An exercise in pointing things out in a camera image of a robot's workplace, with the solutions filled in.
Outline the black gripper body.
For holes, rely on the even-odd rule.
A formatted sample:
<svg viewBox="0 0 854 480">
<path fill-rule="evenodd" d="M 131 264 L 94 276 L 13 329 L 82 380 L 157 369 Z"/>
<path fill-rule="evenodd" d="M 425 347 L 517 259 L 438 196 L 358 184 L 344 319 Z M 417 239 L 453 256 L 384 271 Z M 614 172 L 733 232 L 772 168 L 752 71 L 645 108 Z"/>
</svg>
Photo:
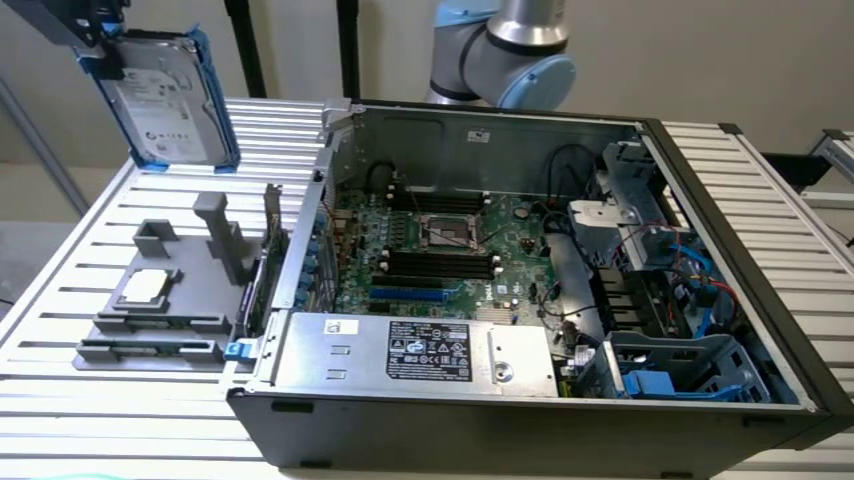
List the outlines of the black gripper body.
<svg viewBox="0 0 854 480">
<path fill-rule="evenodd" d="M 11 9 L 55 45 L 95 48 L 125 24 L 123 0 L 11 0 Z"/>
</svg>

